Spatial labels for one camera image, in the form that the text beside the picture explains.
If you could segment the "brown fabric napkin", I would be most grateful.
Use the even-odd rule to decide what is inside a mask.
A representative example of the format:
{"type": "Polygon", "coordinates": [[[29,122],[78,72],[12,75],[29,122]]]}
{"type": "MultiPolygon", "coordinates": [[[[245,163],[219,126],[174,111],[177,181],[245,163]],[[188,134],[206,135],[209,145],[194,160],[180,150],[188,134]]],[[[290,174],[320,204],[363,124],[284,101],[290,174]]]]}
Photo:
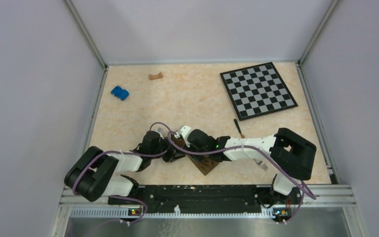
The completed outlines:
{"type": "MultiPolygon", "coordinates": [[[[183,148],[184,150],[196,152],[195,148],[187,147],[182,138],[176,138],[174,135],[172,135],[171,139],[180,148],[183,148]]],[[[191,160],[191,162],[197,167],[197,169],[205,176],[219,165],[217,161],[210,159],[209,156],[191,155],[188,153],[184,153],[184,154],[191,160]]]]}

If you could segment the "green wooden handled knife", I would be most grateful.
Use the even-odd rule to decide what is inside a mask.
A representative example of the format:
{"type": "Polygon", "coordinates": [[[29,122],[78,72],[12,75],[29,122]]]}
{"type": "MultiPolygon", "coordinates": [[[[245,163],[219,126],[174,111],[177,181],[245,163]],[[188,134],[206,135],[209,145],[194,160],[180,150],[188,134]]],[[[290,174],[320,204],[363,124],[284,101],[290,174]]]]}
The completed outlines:
{"type": "Polygon", "coordinates": [[[241,128],[240,128],[240,126],[239,126],[238,120],[235,118],[233,121],[234,121],[234,124],[235,124],[235,126],[236,126],[236,129],[237,129],[239,135],[241,136],[241,138],[245,138],[245,136],[244,136],[244,134],[242,133],[241,128]]]}

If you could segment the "silver metal fork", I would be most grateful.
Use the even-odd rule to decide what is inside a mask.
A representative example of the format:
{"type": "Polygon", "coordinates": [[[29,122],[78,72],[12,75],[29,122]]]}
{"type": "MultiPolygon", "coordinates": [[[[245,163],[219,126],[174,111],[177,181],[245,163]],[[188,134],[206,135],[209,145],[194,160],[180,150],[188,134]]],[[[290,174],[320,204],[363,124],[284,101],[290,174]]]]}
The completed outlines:
{"type": "Polygon", "coordinates": [[[256,164],[264,171],[268,170],[268,166],[262,160],[255,160],[256,164]]]}

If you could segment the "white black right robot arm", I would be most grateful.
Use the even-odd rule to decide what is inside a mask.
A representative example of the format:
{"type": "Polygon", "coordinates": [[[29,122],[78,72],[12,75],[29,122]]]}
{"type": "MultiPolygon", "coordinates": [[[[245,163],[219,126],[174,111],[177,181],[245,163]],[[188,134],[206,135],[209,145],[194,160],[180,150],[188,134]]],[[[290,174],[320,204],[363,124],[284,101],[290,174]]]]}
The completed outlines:
{"type": "Polygon", "coordinates": [[[200,129],[182,126],[168,132],[172,145],[188,155],[209,157],[216,162],[251,159],[256,163],[268,161],[278,173],[269,190],[275,203],[283,203],[297,187],[312,199],[305,181],[311,179],[317,147],[288,128],[279,128],[274,135],[261,138],[213,138],[200,129]]]}

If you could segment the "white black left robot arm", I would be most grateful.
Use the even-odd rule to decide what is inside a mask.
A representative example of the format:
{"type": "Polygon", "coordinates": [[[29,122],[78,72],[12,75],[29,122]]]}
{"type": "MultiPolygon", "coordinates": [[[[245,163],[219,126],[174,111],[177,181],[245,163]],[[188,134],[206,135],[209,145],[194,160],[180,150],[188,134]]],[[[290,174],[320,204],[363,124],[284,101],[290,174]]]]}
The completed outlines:
{"type": "Polygon", "coordinates": [[[115,177],[116,172],[140,172],[154,159],[171,162],[183,156],[160,132],[148,131],[142,142],[128,152],[89,147],[68,171],[64,184],[71,188],[74,195],[89,202],[101,196],[114,195],[116,188],[119,188],[120,198],[126,204],[133,204],[139,196],[137,181],[127,175],[115,177]]]}

